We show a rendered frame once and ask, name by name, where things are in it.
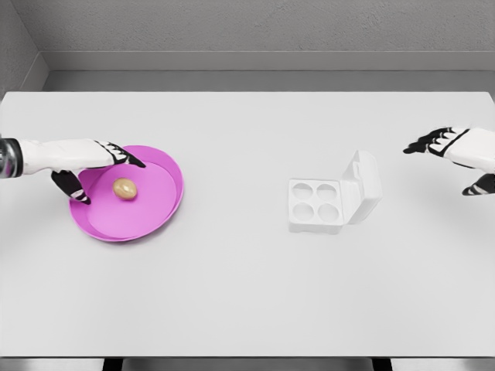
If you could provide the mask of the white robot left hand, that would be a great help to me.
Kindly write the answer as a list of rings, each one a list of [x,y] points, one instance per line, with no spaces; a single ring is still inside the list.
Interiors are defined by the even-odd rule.
[[[74,171],[120,164],[146,167],[133,154],[109,141],[74,139],[56,141],[55,144],[58,152],[53,153],[54,160],[49,165],[51,179],[64,194],[85,205],[90,205],[91,200]]]

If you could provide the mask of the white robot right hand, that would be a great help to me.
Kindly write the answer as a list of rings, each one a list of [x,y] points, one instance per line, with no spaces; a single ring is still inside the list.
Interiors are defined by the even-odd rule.
[[[462,194],[495,194],[495,131],[482,128],[438,128],[410,143],[403,152],[408,155],[431,154],[461,167],[478,169],[483,175],[466,187]]]

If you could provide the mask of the brown egg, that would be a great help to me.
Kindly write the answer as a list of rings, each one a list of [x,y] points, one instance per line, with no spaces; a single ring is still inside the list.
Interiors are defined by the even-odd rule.
[[[127,178],[115,179],[112,184],[113,193],[124,201],[133,200],[138,195],[136,184]]]

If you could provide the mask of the white egg box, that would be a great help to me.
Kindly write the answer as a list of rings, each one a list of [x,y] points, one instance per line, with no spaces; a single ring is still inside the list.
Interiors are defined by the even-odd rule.
[[[376,158],[356,151],[340,179],[288,181],[288,229],[338,234],[346,225],[363,222],[382,196]]]

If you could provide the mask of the pink round plate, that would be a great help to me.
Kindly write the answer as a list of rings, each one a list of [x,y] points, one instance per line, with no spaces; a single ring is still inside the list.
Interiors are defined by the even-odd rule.
[[[69,201],[75,224],[98,240],[128,241],[154,232],[172,217],[183,197],[183,174],[170,155],[144,145],[128,145],[125,149],[145,167],[122,164],[85,169],[78,179],[91,204]],[[123,200],[114,194],[112,186],[119,178],[137,186],[134,199]]]

